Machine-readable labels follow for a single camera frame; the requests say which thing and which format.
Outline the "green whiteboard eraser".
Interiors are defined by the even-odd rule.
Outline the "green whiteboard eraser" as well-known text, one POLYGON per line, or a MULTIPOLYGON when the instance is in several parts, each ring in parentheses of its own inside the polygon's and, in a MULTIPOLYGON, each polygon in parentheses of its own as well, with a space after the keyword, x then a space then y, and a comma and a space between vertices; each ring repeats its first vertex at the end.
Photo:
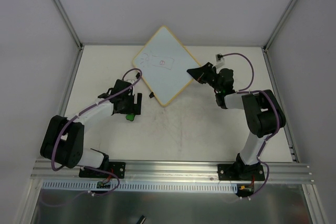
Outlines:
POLYGON ((127 121, 133 122, 135 117, 136 117, 135 114, 127 114, 125 118, 127 121))

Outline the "yellow framed whiteboard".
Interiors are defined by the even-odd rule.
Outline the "yellow framed whiteboard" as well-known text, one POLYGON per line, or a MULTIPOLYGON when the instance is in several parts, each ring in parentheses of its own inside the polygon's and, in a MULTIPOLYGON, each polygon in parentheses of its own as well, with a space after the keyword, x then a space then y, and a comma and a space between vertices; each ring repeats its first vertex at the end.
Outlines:
POLYGON ((169 105, 192 81, 188 69, 200 63, 166 27, 161 26, 133 58, 142 79, 161 106, 169 105))

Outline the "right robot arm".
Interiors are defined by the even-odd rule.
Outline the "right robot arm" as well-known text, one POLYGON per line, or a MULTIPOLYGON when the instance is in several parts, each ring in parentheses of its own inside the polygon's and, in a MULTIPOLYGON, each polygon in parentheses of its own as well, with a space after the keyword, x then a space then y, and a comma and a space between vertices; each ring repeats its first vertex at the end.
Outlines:
POLYGON ((222 109, 243 110, 249 129, 244 148, 231 165, 217 166, 220 181, 264 181, 267 171, 260 156, 271 137, 285 126, 286 118, 271 90, 235 91, 234 72, 207 63, 188 69, 187 73, 200 84, 209 84, 215 91, 217 105, 222 109))

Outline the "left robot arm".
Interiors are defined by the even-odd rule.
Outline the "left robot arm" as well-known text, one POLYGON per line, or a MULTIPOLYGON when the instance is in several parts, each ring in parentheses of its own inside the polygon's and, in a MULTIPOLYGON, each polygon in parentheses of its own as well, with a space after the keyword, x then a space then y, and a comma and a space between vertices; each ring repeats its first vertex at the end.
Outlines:
POLYGON ((55 115, 50 119, 40 154, 51 161, 54 171, 60 164, 61 168, 81 167, 80 177, 107 177, 113 172, 108 154, 84 147, 85 133, 115 114, 124 114, 129 121, 140 115, 142 94, 134 92, 136 83, 118 79, 88 107, 69 117, 55 115))

